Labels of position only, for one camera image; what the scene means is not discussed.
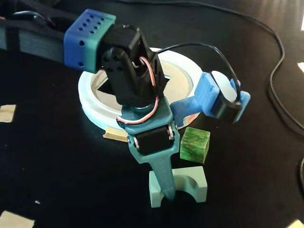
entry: blue 3d printed part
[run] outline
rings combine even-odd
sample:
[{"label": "blue 3d printed part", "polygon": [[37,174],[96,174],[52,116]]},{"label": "blue 3d printed part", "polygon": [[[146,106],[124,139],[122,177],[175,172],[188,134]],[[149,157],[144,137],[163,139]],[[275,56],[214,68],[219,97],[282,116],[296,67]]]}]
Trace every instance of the blue 3d printed part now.
[{"label": "blue 3d printed part", "polygon": [[[230,85],[235,89],[233,80]],[[183,126],[183,119],[191,114],[203,112],[206,116],[215,117],[211,109],[220,93],[220,88],[209,73],[203,72],[195,89],[194,96],[188,97],[170,105],[175,123]],[[250,94],[244,91],[240,93],[242,108],[236,117],[238,121],[250,100]]]},{"label": "blue 3d printed part", "polygon": [[66,31],[64,36],[64,64],[79,70],[96,73],[97,48],[116,16],[85,10]]}]

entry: green wooden block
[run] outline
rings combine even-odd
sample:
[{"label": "green wooden block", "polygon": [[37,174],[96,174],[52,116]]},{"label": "green wooden block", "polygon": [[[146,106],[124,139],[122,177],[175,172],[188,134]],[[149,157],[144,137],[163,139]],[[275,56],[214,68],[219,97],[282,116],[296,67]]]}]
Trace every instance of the green wooden block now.
[{"label": "green wooden block", "polygon": [[210,132],[187,127],[180,144],[180,158],[204,163],[209,149]]}]

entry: blue bracket with holes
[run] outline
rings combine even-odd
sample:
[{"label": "blue bracket with holes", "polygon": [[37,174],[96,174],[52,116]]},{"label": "blue bracket with holes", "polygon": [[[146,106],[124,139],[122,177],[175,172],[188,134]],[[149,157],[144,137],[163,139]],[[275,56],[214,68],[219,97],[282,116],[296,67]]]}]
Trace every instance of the blue bracket with holes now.
[{"label": "blue bracket with holes", "polygon": [[96,73],[97,48],[116,16],[87,9],[66,31],[64,64],[68,67]]}]

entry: black strap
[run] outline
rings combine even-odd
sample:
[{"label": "black strap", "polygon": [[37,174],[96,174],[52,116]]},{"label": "black strap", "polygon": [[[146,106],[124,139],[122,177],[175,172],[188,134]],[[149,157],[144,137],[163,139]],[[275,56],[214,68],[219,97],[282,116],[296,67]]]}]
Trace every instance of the black strap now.
[{"label": "black strap", "polygon": [[20,51],[19,28],[6,28],[6,49]]}]

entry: beige tape piece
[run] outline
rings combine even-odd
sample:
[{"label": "beige tape piece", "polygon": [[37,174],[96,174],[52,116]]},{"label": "beige tape piece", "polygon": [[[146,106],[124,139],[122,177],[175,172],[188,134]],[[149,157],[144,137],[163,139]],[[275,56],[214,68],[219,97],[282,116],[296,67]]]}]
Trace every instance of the beige tape piece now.
[{"label": "beige tape piece", "polygon": [[0,106],[0,122],[10,123],[13,120],[16,105],[9,104]]},{"label": "beige tape piece", "polygon": [[15,215],[8,211],[4,211],[0,216],[1,228],[32,228],[34,221]]},{"label": "beige tape piece", "polygon": [[301,221],[296,220],[288,228],[304,228],[304,224]]},{"label": "beige tape piece", "polygon": [[103,135],[106,139],[114,139],[122,142],[128,142],[128,133],[125,130],[120,130],[112,127],[106,127],[105,134]]}]

